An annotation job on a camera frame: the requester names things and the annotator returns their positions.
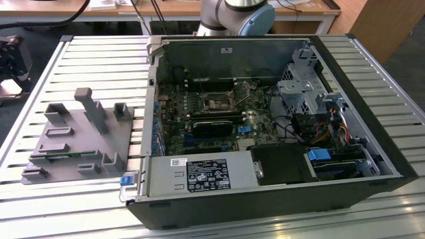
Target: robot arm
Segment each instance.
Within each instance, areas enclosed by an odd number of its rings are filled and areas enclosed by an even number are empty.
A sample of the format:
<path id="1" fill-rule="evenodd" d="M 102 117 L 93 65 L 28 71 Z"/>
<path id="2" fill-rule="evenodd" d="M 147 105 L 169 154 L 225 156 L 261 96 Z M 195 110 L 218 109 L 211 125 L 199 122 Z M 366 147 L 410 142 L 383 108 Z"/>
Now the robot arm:
<path id="1" fill-rule="evenodd" d="M 202 0 L 197 36 L 265 35 L 274 17 L 266 0 Z"/>
<path id="2" fill-rule="evenodd" d="M 0 83 L 13 79 L 22 92 L 30 92 L 30 67 L 32 60 L 24 39 L 20 36 L 0 37 Z"/>

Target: blue connector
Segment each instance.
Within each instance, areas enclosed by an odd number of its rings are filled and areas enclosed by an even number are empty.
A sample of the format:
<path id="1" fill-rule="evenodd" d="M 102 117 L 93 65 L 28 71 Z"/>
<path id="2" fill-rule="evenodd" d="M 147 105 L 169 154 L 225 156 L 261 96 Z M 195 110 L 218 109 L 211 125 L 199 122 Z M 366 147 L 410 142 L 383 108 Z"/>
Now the blue connector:
<path id="1" fill-rule="evenodd" d="M 250 132 L 250 126 L 243 126 L 237 128 L 237 133 L 247 133 Z"/>
<path id="2" fill-rule="evenodd" d="M 134 184 L 134 176 L 122 176 L 119 179 L 121 186 L 130 186 Z"/>
<path id="3" fill-rule="evenodd" d="M 306 153 L 310 161 L 313 160 L 329 160 L 330 155 L 325 148 L 314 148 Z"/>

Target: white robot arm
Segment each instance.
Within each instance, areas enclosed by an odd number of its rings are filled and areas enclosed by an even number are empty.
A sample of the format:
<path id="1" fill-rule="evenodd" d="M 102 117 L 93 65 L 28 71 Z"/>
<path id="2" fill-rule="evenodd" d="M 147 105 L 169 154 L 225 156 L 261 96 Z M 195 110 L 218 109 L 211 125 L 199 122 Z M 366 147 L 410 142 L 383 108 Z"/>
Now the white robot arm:
<path id="1" fill-rule="evenodd" d="M 266 0 L 202 0 L 197 36 L 265 35 L 274 17 Z"/>

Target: wooden desk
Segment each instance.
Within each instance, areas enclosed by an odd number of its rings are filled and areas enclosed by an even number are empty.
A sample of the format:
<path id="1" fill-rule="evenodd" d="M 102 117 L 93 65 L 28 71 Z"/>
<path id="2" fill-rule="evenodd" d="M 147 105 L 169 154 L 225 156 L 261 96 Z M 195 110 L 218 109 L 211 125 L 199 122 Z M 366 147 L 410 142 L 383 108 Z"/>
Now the wooden desk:
<path id="1" fill-rule="evenodd" d="M 425 14 L 425 0 L 334 2 L 342 13 L 329 33 L 354 34 L 373 57 L 383 64 Z"/>
<path id="2" fill-rule="evenodd" d="M 275 21 L 318 21 L 318 34 L 327 33 L 334 16 L 341 11 L 331 10 L 322 0 L 311 1 L 315 5 L 297 5 L 298 13 L 286 8 L 275 8 Z M 78 10 L 83 0 L 30 1 L 0 0 L 0 23 L 14 21 L 58 21 L 66 19 Z M 199 20 L 201 3 L 179 0 L 157 1 L 165 20 L 190 21 Z M 158 20 L 147 0 L 138 0 L 137 8 L 141 10 L 145 22 Z M 90 11 L 85 10 L 75 21 L 135 21 L 135 12 L 131 6 L 117 6 L 115 9 Z"/>

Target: warning label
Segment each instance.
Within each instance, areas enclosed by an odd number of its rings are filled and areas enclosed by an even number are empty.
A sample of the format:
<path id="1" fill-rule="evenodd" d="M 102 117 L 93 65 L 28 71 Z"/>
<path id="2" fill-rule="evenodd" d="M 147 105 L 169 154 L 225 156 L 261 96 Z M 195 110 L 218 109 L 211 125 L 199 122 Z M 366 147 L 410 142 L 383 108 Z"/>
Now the warning label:
<path id="1" fill-rule="evenodd" d="M 225 159 L 186 162 L 186 171 L 190 193 L 230 188 Z"/>

